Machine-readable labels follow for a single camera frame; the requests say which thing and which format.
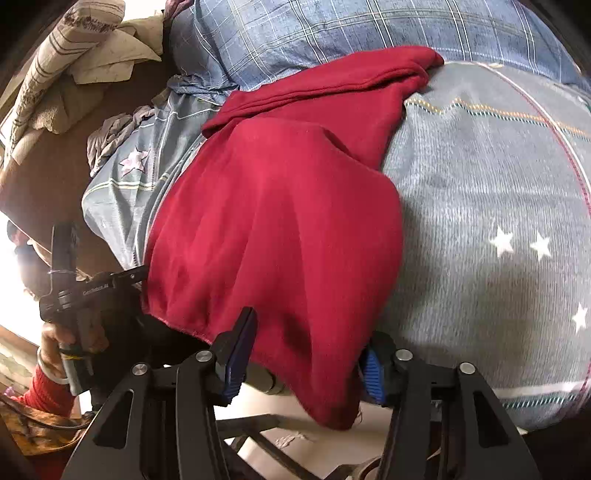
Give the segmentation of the red sleeve forearm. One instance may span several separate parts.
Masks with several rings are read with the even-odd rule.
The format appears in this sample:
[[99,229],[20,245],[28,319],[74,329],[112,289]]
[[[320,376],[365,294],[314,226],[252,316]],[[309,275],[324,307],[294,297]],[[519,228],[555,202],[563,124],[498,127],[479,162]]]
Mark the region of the red sleeve forearm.
[[38,365],[32,378],[31,388],[13,400],[35,410],[69,417],[74,406],[74,397],[70,393],[68,383],[56,383],[48,377]]

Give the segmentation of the person's left hand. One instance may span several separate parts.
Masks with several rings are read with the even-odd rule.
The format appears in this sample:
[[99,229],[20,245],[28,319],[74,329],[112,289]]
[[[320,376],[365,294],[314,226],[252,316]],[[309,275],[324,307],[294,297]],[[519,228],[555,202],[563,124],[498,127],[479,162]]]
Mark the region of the person's left hand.
[[[63,380],[66,378],[59,345],[70,345],[74,342],[75,337],[67,328],[49,322],[43,325],[37,363],[51,379]],[[87,350],[95,354],[104,351],[108,345],[100,321],[93,320],[88,331]]]

